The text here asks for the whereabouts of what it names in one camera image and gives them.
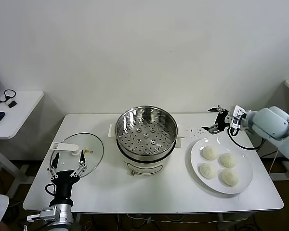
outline cable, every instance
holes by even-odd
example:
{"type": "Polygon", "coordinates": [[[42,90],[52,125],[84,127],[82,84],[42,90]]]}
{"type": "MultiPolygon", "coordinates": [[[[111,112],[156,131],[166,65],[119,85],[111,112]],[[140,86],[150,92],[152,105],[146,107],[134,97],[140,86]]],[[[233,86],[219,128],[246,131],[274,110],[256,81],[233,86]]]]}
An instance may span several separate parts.
{"type": "Polygon", "coordinates": [[[237,229],[236,225],[235,225],[235,231],[262,231],[262,229],[258,226],[258,224],[256,222],[255,216],[252,215],[252,217],[254,220],[254,224],[245,224],[244,226],[240,227],[239,229],[237,229]]]}
{"type": "MultiPolygon", "coordinates": [[[[144,218],[133,218],[130,215],[127,214],[129,218],[132,219],[140,219],[140,220],[147,220],[144,218]]],[[[155,221],[155,222],[163,222],[163,223],[181,223],[181,224],[210,224],[210,223],[224,223],[224,222],[237,222],[237,221],[243,221],[247,220],[247,218],[244,219],[239,219],[239,220],[225,220],[225,221],[209,221],[209,222],[195,222],[195,221],[190,221],[190,222],[181,222],[181,221],[168,221],[168,220],[150,220],[150,221],[155,221]]]]}
{"type": "Polygon", "coordinates": [[[264,139],[264,138],[261,138],[261,144],[260,144],[259,146],[254,147],[254,148],[244,147],[244,146],[238,144],[238,143],[232,138],[232,136],[230,135],[230,129],[231,129],[230,127],[227,129],[227,134],[228,134],[229,138],[231,139],[231,141],[232,141],[233,143],[235,143],[235,144],[236,144],[237,146],[239,146],[240,148],[243,148],[243,149],[245,149],[245,150],[256,150],[256,149],[261,148],[262,145],[264,144],[265,139],[264,139]]]}
{"type": "Polygon", "coordinates": [[[14,98],[14,97],[16,96],[16,91],[14,91],[14,90],[12,90],[12,89],[7,89],[7,90],[4,91],[4,96],[5,96],[5,98],[9,97],[9,99],[12,99],[12,98],[14,98]],[[13,95],[13,96],[6,95],[6,92],[8,92],[8,91],[13,92],[14,95],[13,95]]]}
{"type": "Polygon", "coordinates": [[[91,221],[87,221],[87,223],[85,224],[85,231],[88,231],[89,229],[91,229],[92,226],[92,222],[91,221]]]}
{"type": "Polygon", "coordinates": [[[51,184],[47,184],[46,186],[45,186],[45,191],[49,194],[49,195],[51,195],[51,196],[54,196],[54,184],[53,183],[51,183],[51,184]],[[48,190],[48,187],[49,186],[53,186],[53,192],[50,192],[49,190],[48,190]]]}
{"type": "Polygon", "coordinates": [[[258,230],[258,231],[262,231],[262,229],[258,226],[258,224],[257,224],[257,222],[256,222],[256,218],[255,218],[254,215],[252,215],[252,218],[253,218],[254,223],[255,223],[255,225],[256,225],[256,227],[257,227],[257,230],[258,230]]]}
{"type": "Polygon", "coordinates": [[[123,224],[123,215],[122,215],[121,221],[120,221],[120,229],[122,229],[123,231],[132,231],[132,230],[134,230],[134,229],[132,229],[132,230],[126,230],[126,229],[123,228],[122,224],[123,224]]]}
{"type": "Polygon", "coordinates": [[[173,220],[173,219],[171,219],[171,218],[169,218],[168,216],[166,216],[165,215],[165,217],[167,217],[169,220],[171,220],[171,221],[181,221],[184,217],[185,217],[185,215],[183,215],[180,219],[177,219],[177,220],[173,220]]]}
{"type": "Polygon", "coordinates": [[[4,188],[4,184],[3,184],[3,181],[1,179],[1,177],[0,177],[0,183],[1,183],[1,186],[2,186],[3,194],[5,195],[7,192],[6,192],[5,188],[4,188]]]}
{"type": "Polygon", "coordinates": [[[274,164],[274,162],[275,162],[275,160],[276,160],[276,157],[277,157],[278,153],[279,153],[279,149],[278,149],[278,151],[276,152],[276,155],[275,155],[275,157],[274,157],[274,160],[273,160],[273,162],[272,162],[272,164],[271,164],[271,166],[270,166],[269,173],[270,173],[271,170],[272,170],[273,164],[274,164]]]}
{"type": "Polygon", "coordinates": [[[5,100],[4,100],[4,101],[0,100],[0,103],[5,103],[5,102],[7,102],[9,99],[14,98],[14,97],[16,96],[16,91],[14,91],[14,90],[12,90],[12,89],[7,89],[7,90],[4,91],[4,96],[5,96],[5,100]],[[7,93],[8,91],[13,92],[13,96],[7,95],[6,93],[7,93]]]}
{"type": "Polygon", "coordinates": [[[276,153],[276,152],[277,152],[277,150],[275,150],[275,151],[273,151],[271,153],[265,154],[265,155],[261,156],[260,159],[265,158],[268,155],[272,155],[273,153],[276,153]]]}
{"type": "Polygon", "coordinates": [[[152,222],[152,224],[155,225],[155,227],[158,229],[158,231],[162,231],[162,230],[160,229],[160,227],[159,227],[154,221],[152,222]]]}
{"type": "Polygon", "coordinates": [[[119,230],[119,213],[118,213],[118,224],[117,224],[117,231],[119,230]]]}
{"type": "Polygon", "coordinates": [[[24,201],[19,201],[19,202],[13,204],[13,205],[10,205],[9,208],[10,208],[10,207],[13,207],[13,206],[15,206],[15,205],[18,205],[18,204],[20,204],[20,203],[22,203],[22,202],[24,202],[24,201]]]}
{"type": "Polygon", "coordinates": [[[47,222],[46,224],[42,225],[41,227],[35,229],[35,230],[31,230],[31,231],[39,231],[41,229],[44,229],[45,227],[49,226],[50,224],[54,223],[54,221],[50,221],[50,222],[47,222]]]}
{"type": "Polygon", "coordinates": [[[131,221],[131,225],[133,226],[133,229],[132,229],[132,230],[139,229],[139,228],[141,228],[141,227],[142,227],[143,225],[145,225],[145,224],[146,224],[146,220],[144,220],[143,223],[141,223],[139,226],[136,227],[136,226],[134,225],[134,220],[131,221]]]}

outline black cable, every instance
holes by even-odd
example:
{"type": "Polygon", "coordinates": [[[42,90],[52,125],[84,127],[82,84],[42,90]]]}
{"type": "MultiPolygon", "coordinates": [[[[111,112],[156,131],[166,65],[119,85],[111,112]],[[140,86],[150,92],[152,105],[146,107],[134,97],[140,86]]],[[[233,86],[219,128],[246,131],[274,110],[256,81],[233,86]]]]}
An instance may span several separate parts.
{"type": "Polygon", "coordinates": [[[7,89],[7,90],[4,91],[4,96],[5,96],[5,100],[4,100],[4,101],[0,100],[0,103],[5,103],[5,102],[7,102],[9,99],[14,98],[14,97],[16,96],[16,91],[14,91],[14,90],[12,90],[12,89],[7,89]],[[8,91],[13,92],[13,96],[7,95],[6,93],[7,93],[8,91]]]}
{"type": "Polygon", "coordinates": [[[120,221],[119,228],[120,228],[121,230],[123,230],[123,231],[129,231],[129,230],[124,229],[122,224],[123,224],[123,215],[121,216],[121,221],[120,221]]]}
{"type": "Polygon", "coordinates": [[[238,133],[239,133],[239,129],[234,129],[234,128],[230,128],[230,134],[232,135],[232,136],[237,136],[238,135],[238,133]]]}
{"type": "Polygon", "coordinates": [[[244,147],[244,146],[238,144],[238,143],[232,138],[232,136],[230,135],[230,129],[231,129],[230,127],[227,129],[227,134],[228,134],[229,138],[231,139],[231,141],[232,141],[233,143],[235,143],[235,144],[236,144],[237,146],[239,146],[240,148],[243,148],[243,149],[245,149],[245,150],[256,150],[256,149],[261,148],[262,145],[264,144],[265,139],[264,139],[264,138],[261,138],[261,144],[260,144],[259,146],[254,147],[254,148],[244,147]]]}
{"type": "Polygon", "coordinates": [[[160,227],[159,227],[154,221],[151,221],[151,222],[152,222],[152,224],[155,225],[155,227],[156,227],[159,231],[162,231],[162,230],[160,229],[160,227]]]}
{"type": "Polygon", "coordinates": [[[45,191],[46,191],[49,195],[54,196],[54,184],[53,184],[53,183],[47,184],[47,185],[45,186],[45,191]],[[48,187],[49,187],[49,186],[53,186],[53,192],[50,192],[50,191],[48,190],[48,187]]]}
{"type": "Polygon", "coordinates": [[[258,224],[257,224],[257,222],[256,222],[255,215],[252,215],[252,218],[253,218],[254,223],[255,223],[255,225],[256,225],[256,227],[257,227],[257,230],[258,230],[258,231],[262,231],[262,229],[258,226],[258,224]]]}
{"type": "Polygon", "coordinates": [[[271,152],[271,153],[265,154],[265,155],[261,156],[260,159],[262,159],[262,158],[264,158],[264,157],[266,157],[266,156],[268,156],[268,155],[272,155],[273,153],[276,153],[276,152],[277,152],[277,150],[275,150],[274,152],[271,152]]]}
{"type": "Polygon", "coordinates": [[[4,187],[4,184],[3,184],[3,181],[2,181],[2,179],[1,179],[1,177],[0,177],[0,183],[1,183],[1,186],[2,186],[2,190],[3,190],[3,193],[2,194],[6,194],[7,192],[6,192],[6,190],[5,190],[5,187],[4,187]]]}
{"type": "Polygon", "coordinates": [[[139,229],[139,228],[141,228],[142,226],[144,226],[145,224],[146,224],[146,221],[144,220],[139,226],[135,226],[134,225],[134,220],[136,220],[136,219],[132,219],[131,220],[131,225],[133,226],[133,228],[136,230],[136,229],[139,229]]]}
{"type": "Polygon", "coordinates": [[[5,90],[4,91],[4,96],[5,96],[5,98],[9,98],[9,99],[12,99],[12,98],[14,98],[15,96],[16,96],[16,91],[14,91],[14,90],[12,90],[12,89],[7,89],[7,90],[5,90]],[[10,95],[6,95],[6,92],[8,92],[8,91],[11,91],[11,92],[13,92],[14,93],[14,95],[13,96],[10,96],[10,95]]]}
{"type": "Polygon", "coordinates": [[[46,224],[42,225],[41,227],[35,229],[35,230],[31,230],[31,231],[39,231],[41,229],[44,229],[45,227],[49,226],[50,224],[54,223],[54,221],[49,221],[46,224]]]}

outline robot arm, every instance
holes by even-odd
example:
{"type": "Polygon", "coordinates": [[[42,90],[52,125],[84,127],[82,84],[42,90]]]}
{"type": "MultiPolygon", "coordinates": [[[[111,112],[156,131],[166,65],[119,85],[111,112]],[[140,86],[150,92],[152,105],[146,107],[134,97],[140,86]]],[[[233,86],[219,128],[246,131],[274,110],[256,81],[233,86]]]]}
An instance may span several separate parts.
{"type": "Polygon", "coordinates": [[[211,134],[217,134],[229,127],[236,136],[239,130],[256,133],[277,147],[289,159],[289,115],[278,107],[263,108],[260,111],[245,111],[234,106],[229,112],[220,106],[209,111],[218,112],[215,124],[203,127],[211,134]]]}
{"type": "Polygon", "coordinates": [[[57,172],[58,161],[59,153],[56,154],[48,168],[52,175],[51,182],[55,186],[55,193],[52,194],[54,199],[50,202],[49,207],[41,209],[40,214],[28,216],[27,221],[44,220],[48,222],[46,225],[52,228],[50,229],[51,231],[67,231],[74,221],[71,212],[73,206],[73,201],[71,200],[72,186],[80,180],[80,177],[87,169],[87,165],[83,150],[81,150],[79,166],[76,170],[57,172]]]}

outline cooker handle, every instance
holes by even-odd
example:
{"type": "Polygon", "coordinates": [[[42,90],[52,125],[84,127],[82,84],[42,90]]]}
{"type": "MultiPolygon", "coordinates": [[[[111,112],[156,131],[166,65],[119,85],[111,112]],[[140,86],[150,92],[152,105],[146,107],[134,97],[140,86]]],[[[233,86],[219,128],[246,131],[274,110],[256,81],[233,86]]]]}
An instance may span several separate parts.
{"type": "Polygon", "coordinates": [[[182,138],[185,138],[184,128],[181,124],[178,124],[178,136],[177,136],[177,140],[175,142],[175,148],[181,148],[181,146],[182,146],[181,139],[182,138]]]}
{"type": "Polygon", "coordinates": [[[108,137],[109,138],[115,138],[116,137],[115,125],[114,124],[110,124],[110,126],[109,126],[108,137]]]}

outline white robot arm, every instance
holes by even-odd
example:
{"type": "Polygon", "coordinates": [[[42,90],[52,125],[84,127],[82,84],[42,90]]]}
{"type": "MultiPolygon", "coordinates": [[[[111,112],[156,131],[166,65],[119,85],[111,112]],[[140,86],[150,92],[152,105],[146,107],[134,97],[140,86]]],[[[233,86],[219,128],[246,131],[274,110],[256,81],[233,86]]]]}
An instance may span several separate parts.
{"type": "Polygon", "coordinates": [[[229,112],[220,106],[209,111],[218,112],[215,124],[203,127],[211,134],[228,128],[228,135],[236,136],[239,130],[256,133],[277,147],[289,159],[289,115],[278,107],[263,108],[260,111],[245,111],[234,106],[229,112]]]}

